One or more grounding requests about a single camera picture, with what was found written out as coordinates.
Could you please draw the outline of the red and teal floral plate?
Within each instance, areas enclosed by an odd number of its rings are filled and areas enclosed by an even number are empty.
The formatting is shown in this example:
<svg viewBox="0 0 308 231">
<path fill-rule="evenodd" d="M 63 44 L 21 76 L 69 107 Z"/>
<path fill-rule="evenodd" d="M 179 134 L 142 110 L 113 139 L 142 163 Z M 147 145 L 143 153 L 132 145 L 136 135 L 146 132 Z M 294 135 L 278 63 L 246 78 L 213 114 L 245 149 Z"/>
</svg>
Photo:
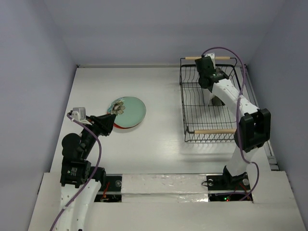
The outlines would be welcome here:
<svg viewBox="0 0 308 231">
<path fill-rule="evenodd" d="M 108 109 L 107 109 L 107 113 L 108 114 L 110 114 L 111 113 L 111 110 L 112 110 L 112 105 L 110 105 L 109 107 L 108 107 Z M 136 124 L 136 125 L 134 125 L 134 126 L 132 126 L 132 127 L 121 127 L 121 126 L 119 126 L 118 124 L 116 124 L 116 123 L 114 123 L 114 127 L 115 128 L 118 128 L 118 129 L 130 129 L 130 128 L 134 128 L 134 127 L 136 127 L 138 124 Z"/>
</svg>

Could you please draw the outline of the light green flower plate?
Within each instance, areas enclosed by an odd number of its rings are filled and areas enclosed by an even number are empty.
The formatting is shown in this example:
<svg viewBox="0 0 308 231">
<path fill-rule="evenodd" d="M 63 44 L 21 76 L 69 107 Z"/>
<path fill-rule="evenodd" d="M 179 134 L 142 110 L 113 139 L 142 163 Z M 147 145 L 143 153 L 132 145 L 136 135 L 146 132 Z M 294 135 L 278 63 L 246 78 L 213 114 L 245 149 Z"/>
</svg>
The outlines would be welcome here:
<svg viewBox="0 0 308 231">
<path fill-rule="evenodd" d="M 115 114 L 115 122 L 121 127 L 132 127 L 140 124 L 146 116 L 146 106 L 137 97 L 127 96 L 114 100 L 110 114 Z"/>
</svg>

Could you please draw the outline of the grey reindeer plate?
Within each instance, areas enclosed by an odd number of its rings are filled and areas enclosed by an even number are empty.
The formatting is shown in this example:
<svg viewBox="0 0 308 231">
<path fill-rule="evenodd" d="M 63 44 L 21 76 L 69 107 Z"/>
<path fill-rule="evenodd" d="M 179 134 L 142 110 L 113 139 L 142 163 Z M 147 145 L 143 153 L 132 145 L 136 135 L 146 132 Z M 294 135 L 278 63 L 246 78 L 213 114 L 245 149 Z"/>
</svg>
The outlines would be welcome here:
<svg viewBox="0 0 308 231">
<path fill-rule="evenodd" d="M 217 67 L 216 72 L 221 74 L 223 71 L 221 68 Z M 224 106 L 225 105 L 225 103 L 217 96 L 214 96 L 211 101 L 214 106 Z"/>
</svg>

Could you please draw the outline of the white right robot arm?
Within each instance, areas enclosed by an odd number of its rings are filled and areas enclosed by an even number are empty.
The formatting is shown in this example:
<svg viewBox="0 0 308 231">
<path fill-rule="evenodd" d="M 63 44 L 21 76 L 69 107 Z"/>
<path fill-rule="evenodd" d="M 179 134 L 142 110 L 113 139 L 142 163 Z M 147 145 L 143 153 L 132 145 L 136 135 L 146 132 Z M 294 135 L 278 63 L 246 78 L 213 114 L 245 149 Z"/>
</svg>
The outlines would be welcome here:
<svg viewBox="0 0 308 231">
<path fill-rule="evenodd" d="M 200 87 L 218 97 L 236 117 L 236 148 L 220 178 L 213 180 L 220 190 L 233 190 L 245 178 L 253 155 L 270 139 L 271 114 L 246 99 L 211 56 L 201 56 L 195 65 Z"/>
</svg>

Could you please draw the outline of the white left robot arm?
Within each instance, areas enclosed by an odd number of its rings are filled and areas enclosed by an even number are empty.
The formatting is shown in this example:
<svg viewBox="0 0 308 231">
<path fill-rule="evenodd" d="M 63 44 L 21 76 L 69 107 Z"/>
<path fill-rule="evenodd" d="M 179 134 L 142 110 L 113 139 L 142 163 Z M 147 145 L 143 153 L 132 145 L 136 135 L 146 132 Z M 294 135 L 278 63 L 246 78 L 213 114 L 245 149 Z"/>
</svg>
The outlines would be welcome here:
<svg viewBox="0 0 308 231">
<path fill-rule="evenodd" d="M 50 230 L 84 231 L 95 197 L 106 186 L 105 169 L 99 166 L 102 158 L 99 137 L 110 135 L 116 116 L 83 116 L 75 108 L 67 117 L 83 130 L 62 139 L 60 208 Z"/>
</svg>

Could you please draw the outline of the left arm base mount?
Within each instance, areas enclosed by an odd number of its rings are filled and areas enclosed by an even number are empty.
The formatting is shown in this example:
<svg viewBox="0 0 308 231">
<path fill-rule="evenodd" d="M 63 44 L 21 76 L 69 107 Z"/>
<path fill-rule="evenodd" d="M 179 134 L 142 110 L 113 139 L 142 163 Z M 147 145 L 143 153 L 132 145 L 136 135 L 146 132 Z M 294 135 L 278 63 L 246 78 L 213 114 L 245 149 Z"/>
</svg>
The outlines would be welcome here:
<svg viewBox="0 0 308 231">
<path fill-rule="evenodd" d="M 119 203 L 122 201 L 122 175 L 107 175 L 104 185 L 99 189 L 94 202 Z"/>
</svg>

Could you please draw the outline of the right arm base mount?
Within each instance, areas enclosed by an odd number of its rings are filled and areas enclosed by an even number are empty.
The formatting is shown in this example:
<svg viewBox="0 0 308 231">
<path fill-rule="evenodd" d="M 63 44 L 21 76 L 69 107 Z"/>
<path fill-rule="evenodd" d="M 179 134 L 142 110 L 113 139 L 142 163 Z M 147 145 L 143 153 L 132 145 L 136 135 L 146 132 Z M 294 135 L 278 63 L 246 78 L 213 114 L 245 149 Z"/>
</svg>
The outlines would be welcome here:
<svg viewBox="0 0 308 231">
<path fill-rule="evenodd" d="M 249 201 L 253 202 L 253 196 L 250 192 L 251 186 L 248 175 L 243 179 L 226 184 L 222 175 L 207 175 L 201 183 L 208 190 L 208 200 L 210 202 L 235 202 Z"/>
</svg>

